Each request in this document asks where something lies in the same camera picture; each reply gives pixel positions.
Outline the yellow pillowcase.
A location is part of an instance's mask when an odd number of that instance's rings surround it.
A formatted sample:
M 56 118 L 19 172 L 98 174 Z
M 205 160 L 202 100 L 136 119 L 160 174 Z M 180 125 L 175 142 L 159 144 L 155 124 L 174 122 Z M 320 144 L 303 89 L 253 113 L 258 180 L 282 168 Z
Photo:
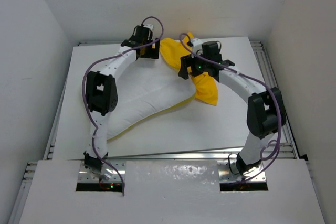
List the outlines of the yellow pillowcase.
M 180 42 L 172 38 L 164 38 L 160 42 L 160 54 L 164 61 L 178 72 L 181 67 L 180 58 L 187 56 L 188 52 Z M 207 72 L 197 77 L 191 77 L 191 80 L 196 87 L 196 99 L 217 106 L 219 95 L 215 80 Z

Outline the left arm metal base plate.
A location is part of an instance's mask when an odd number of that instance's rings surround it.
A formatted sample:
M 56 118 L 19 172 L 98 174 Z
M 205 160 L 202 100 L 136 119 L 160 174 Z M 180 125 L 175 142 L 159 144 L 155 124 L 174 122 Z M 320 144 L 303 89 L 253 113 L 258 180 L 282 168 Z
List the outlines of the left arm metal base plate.
M 76 191 L 121 193 L 123 191 L 121 178 L 125 180 L 126 163 L 117 161 L 112 165 L 117 168 L 117 172 L 106 164 L 103 164 L 101 171 L 99 171 L 86 166 L 82 162 L 79 168 Z

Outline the white pillow with yellow edge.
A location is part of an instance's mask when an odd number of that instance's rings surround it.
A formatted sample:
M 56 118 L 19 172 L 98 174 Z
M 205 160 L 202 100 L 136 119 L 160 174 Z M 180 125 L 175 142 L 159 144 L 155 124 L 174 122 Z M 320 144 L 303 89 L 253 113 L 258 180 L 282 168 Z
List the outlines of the white pillow with yellow edge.
M 162 58 L 138 59 L 117 80 L 118 103 L 108 124 L 114 140 L 142 121 L 192 101 L 196 87 Z

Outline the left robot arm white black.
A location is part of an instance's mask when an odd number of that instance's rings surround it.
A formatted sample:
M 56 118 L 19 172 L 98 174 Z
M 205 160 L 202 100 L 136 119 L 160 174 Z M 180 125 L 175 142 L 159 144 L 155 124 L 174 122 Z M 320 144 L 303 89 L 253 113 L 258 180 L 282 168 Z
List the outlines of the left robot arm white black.
M 153 39 L 154 26 L 137 25 L 121 43 L 115 56 L 90 65 L 82 81 L 82 98 L 91 121 L 91 142 L 84 152 L 84 164 L 101 172 L 107 157 L 108 122 L 118 103 L 117 80 L 138 58 L 158 59 L 160 38 Z

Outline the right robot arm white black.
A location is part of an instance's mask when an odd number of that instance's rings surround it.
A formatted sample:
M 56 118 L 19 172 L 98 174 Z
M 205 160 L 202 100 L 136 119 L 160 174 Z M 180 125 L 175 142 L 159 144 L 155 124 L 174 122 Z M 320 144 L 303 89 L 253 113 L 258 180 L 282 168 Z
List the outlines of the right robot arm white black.
M 231 60 L 222 58 L 219 41 L 202 42 L 198 38 L 182 43 L 188 55 L 181 58 L 178 76 L 183 79 L 207 73 L 225 85 L 247 104 L 249 134 L 236 156 L 236 172 L 243 175 L 279 151 L 281 128 L 286 123 L 281 91 L 243 74 Z

